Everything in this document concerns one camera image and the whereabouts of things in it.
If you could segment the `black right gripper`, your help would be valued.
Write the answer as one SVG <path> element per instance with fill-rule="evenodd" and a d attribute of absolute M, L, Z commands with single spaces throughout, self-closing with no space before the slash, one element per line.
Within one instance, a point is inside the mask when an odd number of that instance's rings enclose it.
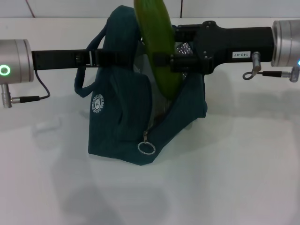
<path fill-rule="evenodd" d="M 274 39 L 270 27 L 221 28 L 214 21 L 172 26 L 176 42 L 192 42 L 198 31 L 196 55 L 168 55 L 154 53 L 154 66 L 170 67 L 172 72 L 211 74 L 224 63 L 251 62 L 254 52 L 260 53 L 261 62 L 270 62 Z"/>

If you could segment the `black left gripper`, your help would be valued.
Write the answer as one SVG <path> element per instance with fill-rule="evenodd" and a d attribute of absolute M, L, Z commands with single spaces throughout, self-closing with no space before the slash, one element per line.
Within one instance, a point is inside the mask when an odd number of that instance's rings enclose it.
<path fill-rule="evenodd" d="M 80 67 L 105 68 L 118 66 L 132 68 L 130 55 L 104 49 L 32 51 L 34 70 L 55 70 Z"/>

